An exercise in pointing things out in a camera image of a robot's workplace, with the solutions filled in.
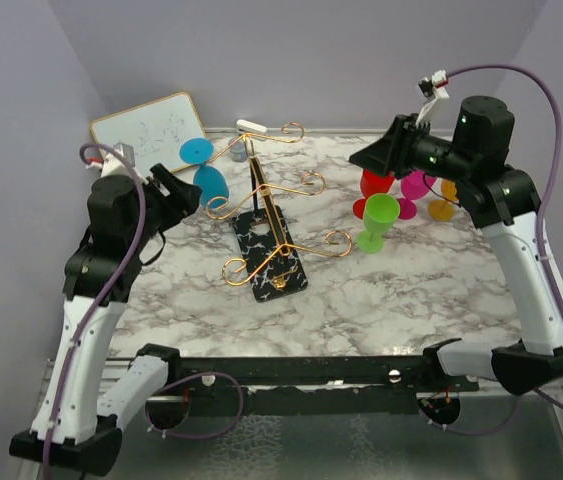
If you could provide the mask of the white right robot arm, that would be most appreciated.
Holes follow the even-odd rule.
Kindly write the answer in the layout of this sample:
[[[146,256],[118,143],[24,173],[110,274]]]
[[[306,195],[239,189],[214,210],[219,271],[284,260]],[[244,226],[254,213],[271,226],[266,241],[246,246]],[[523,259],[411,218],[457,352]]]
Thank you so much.
[[[494,97],[462,101],[451,140],[430,134],[412,115],[398,115],[377,141],[349,158],[379,176],[414,171],[453,182],[500,265],[521,324],[518,343],[491,347],[454,339],[425,349],[422,383],[442,391],[456,376],[500,383],[520,396],[563,378],[563,281],[552,261],[541,198],[530,176],[506,163],[515,124]]]

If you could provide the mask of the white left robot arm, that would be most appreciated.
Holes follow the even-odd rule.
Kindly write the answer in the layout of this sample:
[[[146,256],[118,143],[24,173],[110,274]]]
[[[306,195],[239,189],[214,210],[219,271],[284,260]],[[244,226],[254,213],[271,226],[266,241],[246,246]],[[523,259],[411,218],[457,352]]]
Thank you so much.
[[[178,352],[145,354],[113,387],[99,387],[108,349],[141,272],[141,251],[196,212],[202,190],[163,165],[146,182],[127,174],[97,179],[87,199],[89,225],[65,265],[63,328],[43,403],[9,446],[13,457],[103,477],[115,464],[123,430],[148,396],[181,385]]]

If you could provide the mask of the magenta wine glass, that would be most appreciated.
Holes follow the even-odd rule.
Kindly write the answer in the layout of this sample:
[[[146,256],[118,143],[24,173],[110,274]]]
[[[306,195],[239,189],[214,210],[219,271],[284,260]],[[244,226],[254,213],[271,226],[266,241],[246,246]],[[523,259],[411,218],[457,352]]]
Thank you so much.
[[[415,171],[400,181],[401,194],[397,198],[400,206],[398,218],[400,220],[410,220],[417,214],[417,205],[415,202],[423,198],[429,188],[434,185],[437,178],[424,174],[421,171]]]

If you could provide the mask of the orange wine glass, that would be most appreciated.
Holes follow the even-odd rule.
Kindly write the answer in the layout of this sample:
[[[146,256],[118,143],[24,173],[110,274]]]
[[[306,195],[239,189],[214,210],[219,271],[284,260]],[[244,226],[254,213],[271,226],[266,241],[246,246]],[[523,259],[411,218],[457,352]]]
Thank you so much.
[[[430,202],[428,213],[438,222],[449,222],[455,216],[455,207],[458,205],[457,189],[450,180],[443,180],[440,185],[439,198]]]

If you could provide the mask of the red wine glass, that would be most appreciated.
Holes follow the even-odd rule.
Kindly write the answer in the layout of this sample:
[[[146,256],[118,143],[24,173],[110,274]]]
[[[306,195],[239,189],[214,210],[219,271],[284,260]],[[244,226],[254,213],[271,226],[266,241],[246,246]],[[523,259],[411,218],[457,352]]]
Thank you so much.
[[[387,193],[393,182],[394,177],[392,175],[379,176],[364,169],[360,179],[362,197],[353,204],[352,211],[354,215],[362,219],[367,199],[377,193]]]

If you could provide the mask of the green wine glass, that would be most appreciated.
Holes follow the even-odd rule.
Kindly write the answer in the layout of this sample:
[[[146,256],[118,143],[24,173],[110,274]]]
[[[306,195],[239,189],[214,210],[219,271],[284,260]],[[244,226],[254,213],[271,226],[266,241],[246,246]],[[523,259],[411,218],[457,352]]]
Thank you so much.
[[[387,193],[376,193],[365,203],[363,213],[364,230],[356,237],[358,248],[367,254],[382,250],[383,235],[393,227],[400,214],[400,204]]]

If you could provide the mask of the blue wine glass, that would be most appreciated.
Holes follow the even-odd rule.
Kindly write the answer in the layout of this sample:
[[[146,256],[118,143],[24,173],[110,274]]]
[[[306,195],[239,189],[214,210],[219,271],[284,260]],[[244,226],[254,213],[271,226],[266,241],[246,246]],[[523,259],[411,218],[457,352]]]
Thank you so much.
[[[197,165],[193,184],[202,190],[200,205],[217,209],[229,199],[229,189],[223,174],[210,165],[214,153],[213,144],[205,138],[186,141],[179,150],[180,159],[187,165]]]

